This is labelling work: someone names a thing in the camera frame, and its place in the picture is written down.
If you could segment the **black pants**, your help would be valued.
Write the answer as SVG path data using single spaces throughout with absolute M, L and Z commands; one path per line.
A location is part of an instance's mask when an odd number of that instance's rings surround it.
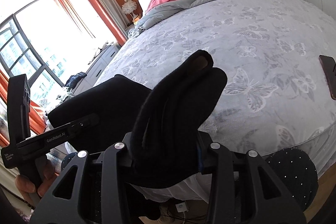
M 214 67 L 211 55 L 198 50 L 152 89 L 116 75 L 59 105 L 48 119 L 56 128 L 89 118 L 90 124 L 69 139 L 76 150 L 101 152 L 129 134 L 126 179 L 163 189 L 201 171 L 198 129 L 226 84 L 227 75 Z

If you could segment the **black dotted slipper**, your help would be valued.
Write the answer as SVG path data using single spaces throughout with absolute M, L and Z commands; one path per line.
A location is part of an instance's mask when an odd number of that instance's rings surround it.
M 307 153 L 286 148 L 270 155 L 265 161 L 291 192 L 291 196 L 305 211 L 313 202 L 318 190 L 318 175 Z

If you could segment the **dark blue folded clothes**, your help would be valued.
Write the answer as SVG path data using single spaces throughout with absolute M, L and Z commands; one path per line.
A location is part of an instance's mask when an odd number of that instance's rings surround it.
M 75 75 L 71 75 L 70 78 L 67 80 L 65 86 L 74 89 L 76 88 L 77 84 L 85 77 L 87 77 L 87 74 L 84 72 L 79 72 Z

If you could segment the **white drawer cabinet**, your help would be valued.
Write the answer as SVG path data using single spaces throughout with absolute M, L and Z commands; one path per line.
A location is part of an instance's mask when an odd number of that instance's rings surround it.
M 76 96 L 92 88 L 119 50 L 120 46 L 117 43 L 107 45 L 86 71 L 87 76 L 78 82 L 72 93 Z

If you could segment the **dark smartphone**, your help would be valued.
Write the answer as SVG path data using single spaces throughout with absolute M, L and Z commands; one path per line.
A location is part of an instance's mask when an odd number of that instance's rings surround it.
M 330 95 L 333 100 L 336 100 L 336 64 L 335 60 L 330 56 L 319 55 L 319 61 L 324 71 Z

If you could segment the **white flower table lamp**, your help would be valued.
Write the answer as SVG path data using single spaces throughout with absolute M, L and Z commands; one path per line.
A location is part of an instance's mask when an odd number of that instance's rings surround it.
M 121 8 L 123 13 L 130 15 L 132 18 L 132 22 L 135 23 L 135 19 L 138 16 L 134 13 L 137 9 L 137 3 L 134 0 L 124 0 L 124 4 Z

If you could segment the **white wall socket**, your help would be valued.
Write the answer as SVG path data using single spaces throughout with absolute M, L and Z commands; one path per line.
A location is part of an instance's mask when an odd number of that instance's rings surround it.
M 175 207 L 176 207 L 177 212 L 179 213 L 184 213 L 184 212 L 189 211 L 189 208 L 186 202 L 177 203 Z

